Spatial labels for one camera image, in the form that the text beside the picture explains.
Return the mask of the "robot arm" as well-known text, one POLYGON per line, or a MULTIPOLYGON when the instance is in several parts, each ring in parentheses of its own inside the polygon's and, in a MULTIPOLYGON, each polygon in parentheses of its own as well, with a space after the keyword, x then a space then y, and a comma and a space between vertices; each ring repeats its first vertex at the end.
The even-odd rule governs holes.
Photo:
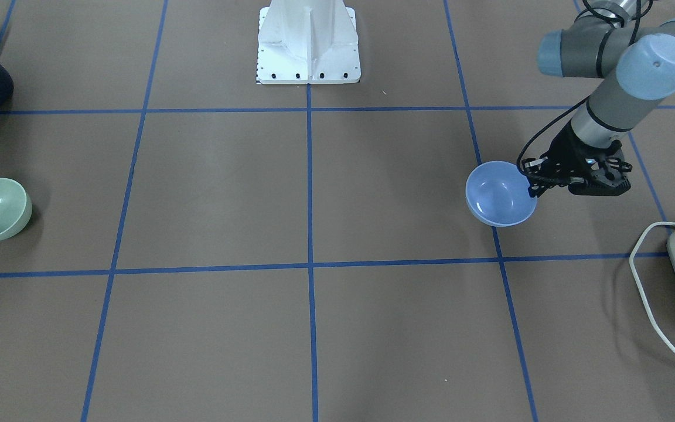
POLYGON ((675 18, 643 28, 648 1, 584 2, 568 29, 544 35, 541 74, 600 79, 570 108, 570 120, 538 158, 518 155, 518 171, 538 198, 566 187, 571 194, 619 196, 630 189, 633 166, 622 139, 675 93, 675 18))

